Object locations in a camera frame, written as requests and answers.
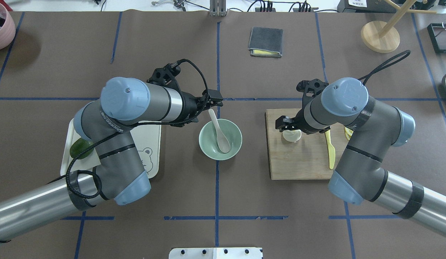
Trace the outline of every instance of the light blue joint cap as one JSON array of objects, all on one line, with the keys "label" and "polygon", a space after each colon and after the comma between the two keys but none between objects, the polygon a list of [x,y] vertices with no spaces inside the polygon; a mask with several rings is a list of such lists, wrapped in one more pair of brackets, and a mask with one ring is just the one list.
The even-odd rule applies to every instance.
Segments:
[{"label": "light blue joint cap", "polygon": [[402,146],[403,144],[407,143],[409,138],[411,138],[413,133],[415,132],[415,120],[412,116],[404,113],[399,108],[394,108],[397,109],[400,115],[400,133],[396,142],[394,142],[394,144],[392,144],[391,146]]},{"label": "light blue joint cap", "polygon": [[368,91],[359,80],[344,77],[324,89],[320,102],[333,115],[352,116],[360,113],[367,105]]},{"label": "light blue joint cap", "polygon": [[78,112],[74,116],[74,120],[73,120],[73,127],[74,127],[76,133],[78,133],[81,136],[81,138],[83,138],[87,141],[91,141],[91,139],[82,130],[82,113],[84,112],[87,105],[90,105],[91,103],[93,103],[93,102],[86,104],[84,107],[82,107],[80,110],[78,110]]},{"label": "light blue joint cap", "polygon": [[333,171],[332,178],[328,182],[328,190],[336,197],[354,204],[361,205],[364,198],[338,172]]},{"label": "light blue joint cap", "polygon": [[114,200],[118,205],[126,205],[147,195],[151,190],[148,174],[143,171],[133,182],[131,182]]},{"label": "light blue joint cap", "polygon": [[118,120],[141,116],[151,100],[147,85],[136,78],[115,77],[106,82],[100,96],[101,108]]}]

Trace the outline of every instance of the lime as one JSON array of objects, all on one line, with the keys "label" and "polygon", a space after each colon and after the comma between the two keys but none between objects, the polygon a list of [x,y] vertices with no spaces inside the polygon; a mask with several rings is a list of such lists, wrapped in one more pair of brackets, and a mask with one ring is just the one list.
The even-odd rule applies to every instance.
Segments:
[{"label": "lime", "polygon": [[[91,141],[87,141],[83,138],[79,138],[78,140],[76,140],[75,143],[72,144],[72,146],[70,148],[70,156],[72,158],[75,158],[80,152],[84,151],[92,144],[93,143]],[[84,159],[84,158],[88,157],[88,155],[90,155],[90,153],[92,153],[93,150],[94,149],[90,149],[89,151],[87,151],[87,153],[83,154],[78,159]]]}]

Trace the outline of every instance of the green bowl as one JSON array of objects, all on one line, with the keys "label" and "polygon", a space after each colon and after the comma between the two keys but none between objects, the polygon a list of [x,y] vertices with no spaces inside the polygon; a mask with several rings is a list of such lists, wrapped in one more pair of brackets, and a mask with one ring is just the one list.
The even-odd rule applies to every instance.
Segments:
[{"label": "green bowl", "polygon": [[242,133],[236,124],[225,119],[218,119],[220,128],[228,138],[230,151],[222,153],[217,144],[217,132],[212,121],[202,127],[199,133],[199,146],[203,153],[214,160],[227,160],[235,156],[242,146]]}]

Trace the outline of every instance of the white plate with holes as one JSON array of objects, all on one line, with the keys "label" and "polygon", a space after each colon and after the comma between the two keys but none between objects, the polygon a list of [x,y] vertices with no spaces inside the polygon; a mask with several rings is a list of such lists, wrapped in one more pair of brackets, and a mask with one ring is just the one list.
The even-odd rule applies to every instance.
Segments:
[{"label": "white plate with holes", "polygon": [[[138,126],[131,131],[132,138],[141,162],[151,179],[159,171],[159,151],[161,142],[161,125],[144,125]],[[73,120],[68,126],[67,140],[65,150],[63,151],[62,167],[60,167],[60,175],[65,175],[72,158],[70,157],[70,148],[81,136],[76,133],[73,127]],[[92,167],[100,165],[97,151],[94,150],[88,157],[77,160],[71,171],[75,170],[92,170]]]},{"label": "white plate with holes", "polygon": [[263,249],[260,247],[172,249],[169,259],[263,259]]}]

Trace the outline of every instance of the silver arm tube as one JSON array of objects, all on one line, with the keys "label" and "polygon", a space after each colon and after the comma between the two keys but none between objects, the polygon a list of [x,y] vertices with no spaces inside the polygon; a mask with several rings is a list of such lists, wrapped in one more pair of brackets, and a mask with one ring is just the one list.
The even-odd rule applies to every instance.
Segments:
[{"label": "silver arm tube", "polygon": [[[423,190],[421,207],[409,219],[446,237],[446,196],[426,187]],[[388,172],[383,192],[374,203],[398,214],[407,208],[412,192],[412,181]]]},{"label": "silver arm tube", "polygon": [[[97,191],[90,175],[80,174],[78,180],[83,193]],[[104,200],[98,196],[88,201],[97,205]],[[1,202],[0,244],[78,211],[68,195],[65,179]]]}]

